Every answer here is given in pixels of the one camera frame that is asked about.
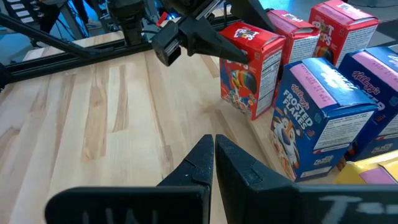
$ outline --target kellogg's logo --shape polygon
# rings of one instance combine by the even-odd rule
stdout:
[[[390,60],[390,62],[393,63],[396,67],[398,67],[398,56],[394,55],[394,54],[390,54],[390,55],[388,55],[388,57],[392,59],[392,60]]]
[[[242,37],[247,40],[252,40],[254,37],[259,34],[259,32],[247,30],[247,29],[237,29],[234,37]]]
[[[374,87],[372,83],[370,83],[371,79],[367,77],[363,72],[354,71],[352,76],[354,77],[354,79],[363,84],[364,90],[366,90],[368,93],[373,93],[375,95],[380,93],[380,88]]]
[[[310,104],[305,101],[304,93],[300,90],[299,86],[292,84],[292,90],[298,96],[299,102],[303,106],[303,108],[305,108],[306,110],[310,109]]]
[[[299,18],[297,18],[295,15],[291,15],[290,13],[284,14],[284,15],[282,15],[282,16],[284,16],[284,17],[286,17],[286,18],[288,18],[288,19],[291,19],[291,20],[293,20],[293,21],[295,21],[295,22],[303,22],[302,19],[299,19]]]

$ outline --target black metal frame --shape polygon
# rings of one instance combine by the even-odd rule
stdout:
[[[236,21],[239,21],[237,17],[224,15],[212,19],[210,23],[215,30],[220,31],[225,26]],[[64,40],[48,35],[41,30],[32,28],[1,13],[0,25],[65,52],[6,66],[0,64],[0,88],[4,88],[8,83],[41,77],[152,49],[152,45],[149,42],[128,46],[125,44],[124,39],[84,48],[73,42],[65,42]]]

